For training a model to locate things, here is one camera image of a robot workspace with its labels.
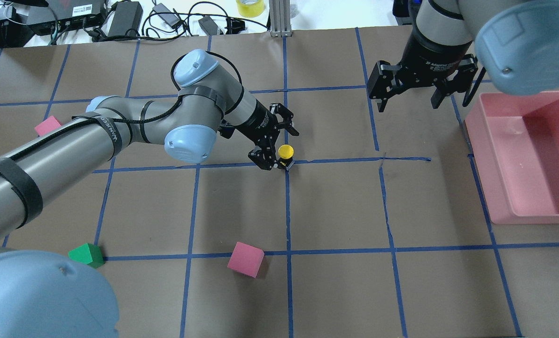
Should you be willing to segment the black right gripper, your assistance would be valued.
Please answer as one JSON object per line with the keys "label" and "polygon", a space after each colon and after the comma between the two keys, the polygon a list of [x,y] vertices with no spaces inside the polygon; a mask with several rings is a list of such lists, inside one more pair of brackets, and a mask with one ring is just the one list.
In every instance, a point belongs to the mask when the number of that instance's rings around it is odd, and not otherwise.
{"label": "black right gripper", "polygon": [[382,60],[376,62],[369,76],[368,97],[376,99],[378,112],[384,113],[389,98],[412,88],[434,86],[431,105],[438,109],[449,95],[469,91],[477,71],[478,60],[473,54],[446,65],[422,60],[418,70],[402,62],[392,65]]}

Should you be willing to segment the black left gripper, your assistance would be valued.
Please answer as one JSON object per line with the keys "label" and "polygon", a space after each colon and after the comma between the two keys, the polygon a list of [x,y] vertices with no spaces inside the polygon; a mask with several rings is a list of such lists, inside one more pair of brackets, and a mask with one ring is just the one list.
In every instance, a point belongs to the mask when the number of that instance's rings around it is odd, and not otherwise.
{"label": "black left gripper", "polygon": [[298,137],[300,132],[293,124],[293,113],[281,103],[274,103],[266,108],[256,102],[252,114],[235,128],[254,143],[255,147],[248,152],[248,158],[263,170],[278,167],[276,157],[276,141],[280,130],[285,129],[290,135]]}

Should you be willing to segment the green cube near left arm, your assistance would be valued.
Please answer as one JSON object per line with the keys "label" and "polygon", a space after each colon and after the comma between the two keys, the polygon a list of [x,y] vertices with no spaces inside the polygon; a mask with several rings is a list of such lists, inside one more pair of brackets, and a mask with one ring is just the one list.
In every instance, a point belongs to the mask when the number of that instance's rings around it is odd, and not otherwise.
{"label": "green cube near left arm", "polygon": [[68,257],[91,268],[99,268],[105,264],[101,248],[91,243],[84,243],[72,250],[69,250]]}

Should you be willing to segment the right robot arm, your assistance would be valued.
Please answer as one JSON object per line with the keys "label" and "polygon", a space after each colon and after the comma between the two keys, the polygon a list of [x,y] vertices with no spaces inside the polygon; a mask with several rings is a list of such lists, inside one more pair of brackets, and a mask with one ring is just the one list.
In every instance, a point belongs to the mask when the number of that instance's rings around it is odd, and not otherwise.
{"label": "right robot arm", "polygon": [[509,95],[559,87],[559,0],[396,0],[393,14],[412,31],[400,62],[376,62],[367,80],[380,112],[425,87],[434,109],[456,92],[468,105],[484,76]]}

